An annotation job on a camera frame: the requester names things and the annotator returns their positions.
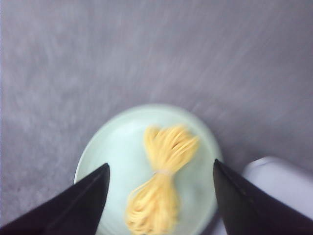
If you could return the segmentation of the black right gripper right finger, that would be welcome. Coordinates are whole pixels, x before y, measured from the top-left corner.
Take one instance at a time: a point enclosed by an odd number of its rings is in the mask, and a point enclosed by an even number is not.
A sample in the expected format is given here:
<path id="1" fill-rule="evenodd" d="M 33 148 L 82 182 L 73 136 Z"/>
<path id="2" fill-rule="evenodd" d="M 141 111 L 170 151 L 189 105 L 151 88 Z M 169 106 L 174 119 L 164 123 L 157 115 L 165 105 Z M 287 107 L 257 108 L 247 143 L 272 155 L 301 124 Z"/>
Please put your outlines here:
<path id="1" fill-rule="evenodd" d="M 313 221 L 219 160 L 213 165 L 219 213 L 229 235 L 311 235 Z"/>

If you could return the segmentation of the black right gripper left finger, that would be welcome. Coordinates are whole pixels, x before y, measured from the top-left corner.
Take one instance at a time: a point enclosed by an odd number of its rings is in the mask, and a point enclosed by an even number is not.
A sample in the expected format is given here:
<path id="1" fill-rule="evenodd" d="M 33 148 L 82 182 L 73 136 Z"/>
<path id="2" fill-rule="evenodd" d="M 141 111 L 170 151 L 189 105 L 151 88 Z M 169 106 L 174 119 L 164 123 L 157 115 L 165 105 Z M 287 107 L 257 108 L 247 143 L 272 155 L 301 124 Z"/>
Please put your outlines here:
<path id="1" fill-rule="evenodd" d="M 56 197 L 1 227 L 2 235 L 93 235 L 106 204 L 110 167 L 103 164 Z"/>

